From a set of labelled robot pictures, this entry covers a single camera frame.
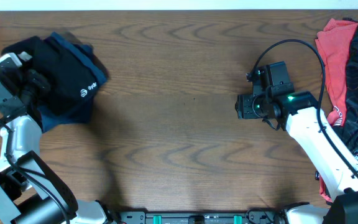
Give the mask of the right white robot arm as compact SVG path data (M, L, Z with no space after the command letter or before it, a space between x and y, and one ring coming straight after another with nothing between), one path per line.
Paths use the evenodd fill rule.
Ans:
M276 223L358 223L358 161L327 122L308 91L274 98L238 95L240 119L275 119L305 151L323 180L330 208L298 204L285 208Z

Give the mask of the black t-shirt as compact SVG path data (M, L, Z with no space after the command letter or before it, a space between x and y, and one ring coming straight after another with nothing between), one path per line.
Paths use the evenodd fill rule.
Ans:
M56 37L42 40L33 36L7 46L1 53L10 52L27 52L32 56L30 67L45 76L51 85L42 102L57 116L76 110L106 81L104 73L82 50Z

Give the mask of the red t-shirt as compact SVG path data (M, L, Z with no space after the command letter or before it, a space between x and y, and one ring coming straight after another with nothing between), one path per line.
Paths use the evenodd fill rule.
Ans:
M325 85L333 110L327 121L334 128L341 128L346 121L346 72L351 40L358 28L358 22L330 19L315 40L318 53L324 62Z

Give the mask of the folded navy blue garment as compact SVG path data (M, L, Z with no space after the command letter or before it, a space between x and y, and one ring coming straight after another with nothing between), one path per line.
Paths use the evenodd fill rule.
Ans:
M37 44L35 67L46 73L51 86L38 105L43 133L59 124L87 123L93 98L108 80L92 46L73 43L74 38L52 32Z

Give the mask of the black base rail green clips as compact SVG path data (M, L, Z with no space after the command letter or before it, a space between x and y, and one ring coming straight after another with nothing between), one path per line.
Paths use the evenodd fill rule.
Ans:
M285 206L281 210L272 208L250 208L247 211L197 211L197 212L148 212L146 210L105 209L110 223L120 224L270 224L288 223Z

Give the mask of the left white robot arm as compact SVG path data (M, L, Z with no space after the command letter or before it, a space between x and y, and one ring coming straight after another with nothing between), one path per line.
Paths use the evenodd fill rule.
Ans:
M33 68L0 68L0 220L3 223L118 223L99 200L77 200L41 159L43 101L64 101L70 84Z

